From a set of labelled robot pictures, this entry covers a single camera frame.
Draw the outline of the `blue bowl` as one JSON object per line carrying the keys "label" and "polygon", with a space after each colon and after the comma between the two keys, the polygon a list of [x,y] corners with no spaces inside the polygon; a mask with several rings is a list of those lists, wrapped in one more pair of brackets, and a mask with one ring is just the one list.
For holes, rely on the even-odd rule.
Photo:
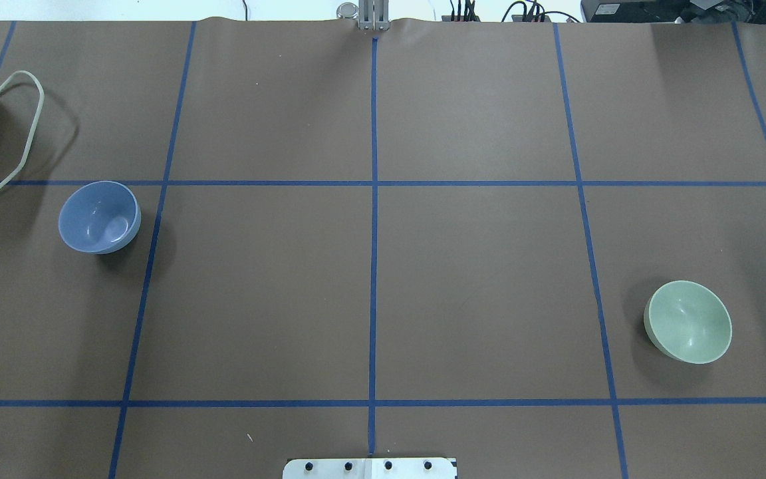
{"label": "blue bowl", "polygon": [[134,192],[113,181],[77,189],[61,207],[58,231],[74,251],[104,255],[124,249],[139,233],[142,213]]}

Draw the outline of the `green bowl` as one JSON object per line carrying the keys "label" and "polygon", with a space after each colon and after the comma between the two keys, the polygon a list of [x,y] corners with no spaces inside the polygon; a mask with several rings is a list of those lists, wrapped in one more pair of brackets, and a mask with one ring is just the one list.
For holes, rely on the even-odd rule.
{"label": "green bowl", "polygon": [[705,365],[729,350],[733,325],[713,291],[690,280],[672,280],[648,298],[644,329],[658,351],[672,360]]}

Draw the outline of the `brown paper table mat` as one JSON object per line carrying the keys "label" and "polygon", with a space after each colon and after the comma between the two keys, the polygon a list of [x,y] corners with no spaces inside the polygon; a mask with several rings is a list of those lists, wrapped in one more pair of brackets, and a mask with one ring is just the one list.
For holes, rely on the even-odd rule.
{"label": "brown paper table mat", "polygon": [[[0,22],[0,478],[766,477],[766,25]],[[124,249],[61,207],[136,195]],[[642,321],[690,280],[715,362]]]}

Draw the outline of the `black power strip with plugs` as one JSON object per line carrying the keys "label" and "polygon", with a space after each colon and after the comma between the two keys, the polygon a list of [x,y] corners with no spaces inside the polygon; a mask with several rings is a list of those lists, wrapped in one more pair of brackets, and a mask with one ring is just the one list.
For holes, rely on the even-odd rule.
{"label": "black power strip with plugs", "polygon": [[532,13],[555,23],[583,23],[580,1],[432,1],[434,19],[464,19],[466,9],[475,8],[475,16],[484,22],[512,22],[515,15]]}

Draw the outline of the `black electronics box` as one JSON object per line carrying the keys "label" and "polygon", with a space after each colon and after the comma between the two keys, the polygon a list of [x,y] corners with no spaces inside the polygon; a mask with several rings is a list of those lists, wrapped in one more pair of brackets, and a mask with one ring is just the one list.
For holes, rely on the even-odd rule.
{"label": "black electronics box", "polygon": [[766,25],[766,1],[580,1],[587,23]]}

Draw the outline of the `white metal base plate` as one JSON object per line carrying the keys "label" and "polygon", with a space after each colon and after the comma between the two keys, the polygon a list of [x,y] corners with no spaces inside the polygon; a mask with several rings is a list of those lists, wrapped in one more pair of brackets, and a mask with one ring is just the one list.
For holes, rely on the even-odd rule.
{"label": "white metal base plate", "polygon": [[457,478],[455,458],[298,458],[283,478]]}

